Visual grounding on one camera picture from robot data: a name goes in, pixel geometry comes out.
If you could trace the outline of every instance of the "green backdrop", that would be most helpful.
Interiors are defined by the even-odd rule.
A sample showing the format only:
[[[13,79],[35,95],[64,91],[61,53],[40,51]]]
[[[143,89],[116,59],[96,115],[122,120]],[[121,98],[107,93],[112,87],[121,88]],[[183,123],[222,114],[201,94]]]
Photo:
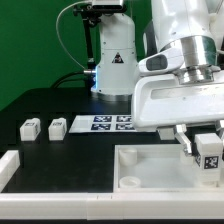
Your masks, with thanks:
[[[0,1],[0,110],[29,89],[50,87],[60,76],[80,68],[64,53],[56,37],[59,12],[74,0]],[[127,2],[136,25],[138,59],[144,57],[142,34],[151,19],[150,0]],[[86,49],[81,17],[68,11],[60,23],[63,41],[81,64]],[[97,29],[92,31],[93,47],[99,61]]]

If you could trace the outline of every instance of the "cable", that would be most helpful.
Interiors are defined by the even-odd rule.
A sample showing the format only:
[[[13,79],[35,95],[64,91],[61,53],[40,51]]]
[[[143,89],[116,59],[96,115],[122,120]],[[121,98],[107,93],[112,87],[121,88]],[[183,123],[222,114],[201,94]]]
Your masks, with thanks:
[[[133,0],[130,1],[130,17],[133,19]]]
[[[82,67],[83,69],[85,69],[85,67],[82,65],[82,64],[80,64],[72,55],[71,55],[71,53],[68,51],[68,49],[65,47],[65,45],[64,45],[64,43],[63,43],[63,41],[62,41],[62,39],[61,39],[61,35],[60,35],[60,32],[59,32],[59,22],[60,22],[60,19],[61,19],[61,17],[62,17],[62,15],[68,10],[68,9],[70,9],[70,8],[72,8],[72,7],[74,7],[74,6],[76,6],[76,5],[78,5],[78,4],[82,4],[82,3],[91,3],[92,1],[91,0],[84,0],[84,1],[81,1],[81,2],[76,2],[76,3],[73,3],[73,4],[71,4],[71,5],[69,5],[69,6],[67,6],[66,8],[64,8],[60,13],[59,13],[59,15],[58,15],[58,17],[57,17],[57,20],[56,20],[56,32],[57,32],[57,37],[58,37],[58,40],[59,40],[59,42],[60,42],[60,44],[61,44],[61,46],[62,46],[62,48],[63,48],[63,50],[65,51],[65,53],[76,63],[76,64],[78,64],[80,67]]]
[[[69,78],[69,77],[72,77],[72,76],[75,76],[75,75],[82,75],[84,74],[83,71],[80,71],[80,72],[71,72],[67,75],[64,75],[62,76],[61,78],[59,78],[58,80],[56,80],[52,85],[51,85],[51,88],[57,88],[57,85],[58,83],[60,83],[61,81]]]
[[[217,9],[216,9],[216,12],[215,12],[215,13],[217,13],[217,14],[219,13],[219,10],[220,10],[220,9],[221,9],[221,7],[222,7],[223,1],[224,1],[224,0],[222,0],[222,1],[220,1],[220,2],[219,2],[219,5],[218,5],[218,7],[217,7]]]
[[[76,82],[76,81],[85,81],[86,79],[84,78],[80,78],[80,79],[66,79],[66,80],[62,80],[61,82],[59,82],[57,85],[55,85],[54,88],[58,88],[58,86],[60,86],[61,84],[65,83],[65,82]]]

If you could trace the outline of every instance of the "metal bracket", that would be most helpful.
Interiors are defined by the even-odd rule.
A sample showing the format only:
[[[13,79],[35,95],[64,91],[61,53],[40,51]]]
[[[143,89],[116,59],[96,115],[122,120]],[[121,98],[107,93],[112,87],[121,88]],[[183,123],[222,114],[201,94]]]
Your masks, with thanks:
[[[185,135],[186,131],[187,131],[187,127],[185,124],[176,125],[174,127],[174,136],[180,142],[180,144],[184,146],[185,155],[192,156],[191,141]]]
[[[157,131],[161,140],[175,140],[173,127],[160,127]]]

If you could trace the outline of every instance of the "paper sheet with markers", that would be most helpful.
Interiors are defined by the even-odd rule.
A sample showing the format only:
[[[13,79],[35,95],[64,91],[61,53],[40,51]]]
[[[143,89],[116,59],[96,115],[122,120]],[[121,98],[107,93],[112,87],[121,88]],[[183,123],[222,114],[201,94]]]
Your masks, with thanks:
[[[135,132],[131,115],[76,116],[69,133]]]

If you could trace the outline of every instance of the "black tabletop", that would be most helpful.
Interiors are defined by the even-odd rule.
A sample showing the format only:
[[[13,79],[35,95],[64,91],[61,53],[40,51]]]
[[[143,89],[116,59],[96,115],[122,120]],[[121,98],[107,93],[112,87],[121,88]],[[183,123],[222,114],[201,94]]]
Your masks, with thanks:
[[[84,88],[43,88],[25,92],[0,112],[0,156],[7,150],[16,149],[21,160],[21,166],[3,193],[113,192],[115,145],[177,142],[160,141],[157,133],[137,132],[67,133],[64,141],[50,142],[48,127],[53,119],[60,117],[66,118],[69,129],[76,115],[130,113],[131,102],[93,99]],[[41,133],[34,142],[21,142],[19,128],[31,118],[41,120]],[[189,137],[197,132],[207,132],[210,128],[192,129],[188,132]]]

